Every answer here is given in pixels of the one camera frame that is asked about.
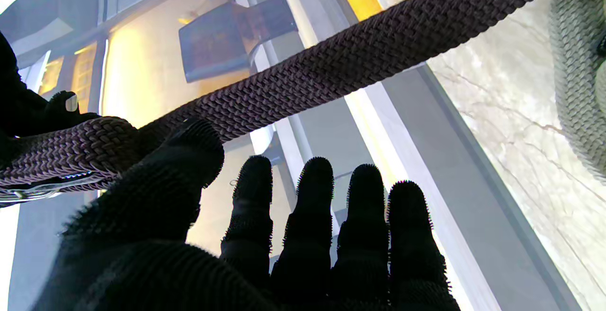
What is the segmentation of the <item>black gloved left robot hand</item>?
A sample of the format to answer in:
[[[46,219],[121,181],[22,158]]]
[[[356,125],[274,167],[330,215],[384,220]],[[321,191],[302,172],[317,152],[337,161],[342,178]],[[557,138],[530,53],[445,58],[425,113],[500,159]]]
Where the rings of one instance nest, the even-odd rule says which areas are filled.
[[[35,311],[458,311],[426,199],[412,181],[384,196],[375,166],[351,175],[332,264],[334,177],[309,160],[270,265],[271,162],[252,156],[218,257],[186,244],[224,149],[190,120],[74,216]]]

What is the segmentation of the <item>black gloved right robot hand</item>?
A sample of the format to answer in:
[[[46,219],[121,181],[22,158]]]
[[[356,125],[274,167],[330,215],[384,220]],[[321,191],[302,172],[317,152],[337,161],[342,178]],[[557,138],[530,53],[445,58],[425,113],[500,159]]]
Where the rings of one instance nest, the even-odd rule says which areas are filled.
[[[82,113],[76,93],[59,91],[46,100],[22,82],[17,58],[4,35],[0,35],[0,129],[1,168],[6,168],[18,151],[11,140],[74,127],[96,113]]]

